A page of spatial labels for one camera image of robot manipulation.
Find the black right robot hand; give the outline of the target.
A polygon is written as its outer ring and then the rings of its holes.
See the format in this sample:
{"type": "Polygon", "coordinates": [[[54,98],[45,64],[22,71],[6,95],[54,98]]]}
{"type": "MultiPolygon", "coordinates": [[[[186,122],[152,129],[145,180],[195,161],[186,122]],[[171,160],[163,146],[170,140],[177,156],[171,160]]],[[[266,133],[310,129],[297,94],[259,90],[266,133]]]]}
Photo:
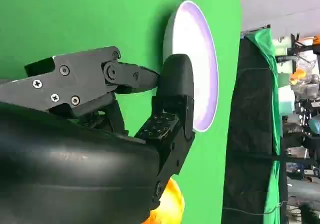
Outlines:
{"type": "Polygon", "coordinates": [[[1,81],[1,223],[142,223],[159,207],[195,138],[192,64],[120,59],[57,55],[1,81]]]}

